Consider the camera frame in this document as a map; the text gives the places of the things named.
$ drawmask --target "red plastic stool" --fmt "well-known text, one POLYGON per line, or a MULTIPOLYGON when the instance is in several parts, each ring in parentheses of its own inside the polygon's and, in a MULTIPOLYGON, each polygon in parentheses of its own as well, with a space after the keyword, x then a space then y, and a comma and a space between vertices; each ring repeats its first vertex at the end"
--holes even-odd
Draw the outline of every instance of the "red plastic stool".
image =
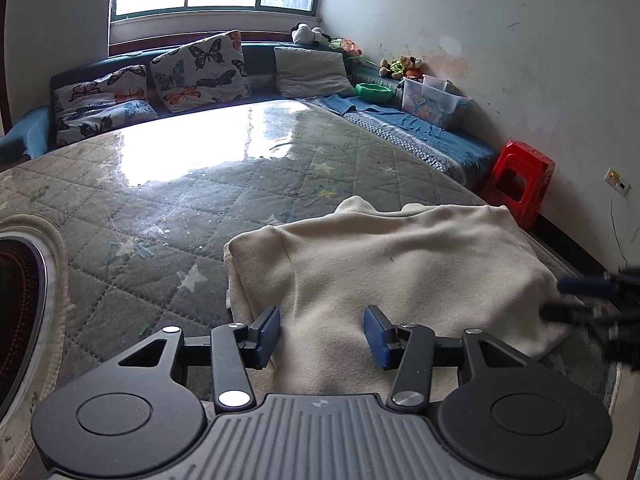
POLYGON ((556 164, 519 140, 510 140, 500 152, 480 196, 490 205, 505 205, 518 225, 531 229, 540 211, 556 164))

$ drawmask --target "blue gripper pad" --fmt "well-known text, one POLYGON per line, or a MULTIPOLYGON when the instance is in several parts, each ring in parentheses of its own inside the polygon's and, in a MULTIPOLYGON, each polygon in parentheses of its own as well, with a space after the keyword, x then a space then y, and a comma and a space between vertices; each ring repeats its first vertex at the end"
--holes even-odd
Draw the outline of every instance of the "blue gripper pad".
POLYGON ((271 358, 280 338, 280 309, 276 308, 260 328, 258 345, 255 349, 257 369, 264 368, 271 358))
POLYGON ((383 370, 389 370, 391 350, 386 345, 385 330, 369 307, 364 309, 364 335, 369 343, 373 360, 383 370))
POLYGON ((592 298, 614 298, 617 291, 615 283, 603 278, 587 276, 584 278, 571 277, 558 280, 558 292, 561 294, 591 296, 592 298))

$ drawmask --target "pillow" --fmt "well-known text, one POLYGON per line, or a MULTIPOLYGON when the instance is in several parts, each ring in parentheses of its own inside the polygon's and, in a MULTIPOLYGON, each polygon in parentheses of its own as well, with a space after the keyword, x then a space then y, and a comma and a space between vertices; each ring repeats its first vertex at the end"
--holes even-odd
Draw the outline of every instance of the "pillow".
POLYGON ((249 97, 240 32, 186 44, 151 61, 162 104, 175 114, 249 97))
POLYGON ((53 92, 56 143, 78 140, 158 118, 146 100, 146 67, 127 66, 53 92))
POLYGON ((276 85, 283 97, 356 95, 339 52, 276 46, 276 85))

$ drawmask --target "gray quilted fabric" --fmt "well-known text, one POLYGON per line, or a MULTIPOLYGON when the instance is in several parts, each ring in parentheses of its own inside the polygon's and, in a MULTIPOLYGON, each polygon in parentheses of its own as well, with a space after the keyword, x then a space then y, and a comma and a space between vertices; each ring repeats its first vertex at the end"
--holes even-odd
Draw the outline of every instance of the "gray quilted fabric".
MULTIPOLYGON (((44 215, 68 246, 70 298, 60 383, 178 325, 231 321, 222 249, 233 236, 322 216, 351 195, 375 208, 481 205, 414 156, 312 105, 279 101, 139 124, 0 174, 0 218, 44 215)), ((532 240, 556 274, 569 270, 532 240)), ((545 363, 609 402, 612 372, 576 332, 545 363)), ((208 370, 190 370, 201 399, 208 370)))

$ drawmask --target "teddy bear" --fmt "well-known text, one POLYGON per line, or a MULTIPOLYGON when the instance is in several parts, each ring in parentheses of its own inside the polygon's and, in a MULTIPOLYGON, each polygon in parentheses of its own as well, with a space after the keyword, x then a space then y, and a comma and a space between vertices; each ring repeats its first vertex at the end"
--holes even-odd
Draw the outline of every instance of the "teddy bear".
POLYGON ((293 43, 309 46, 329 46, 331 36, 324 33, 320 27, 309 28, 306 23, 299 23, 291 29, 293 43))
POLYGON ((400 56, 400 59, 396 59, 391 63, 383 58, 380 61, 380 75, 382 77, 392 77, 396 80, 403 77, 420 79, 422 77, 422 73, 419 70, 421 66, 422 60, 419 57, 400 56))

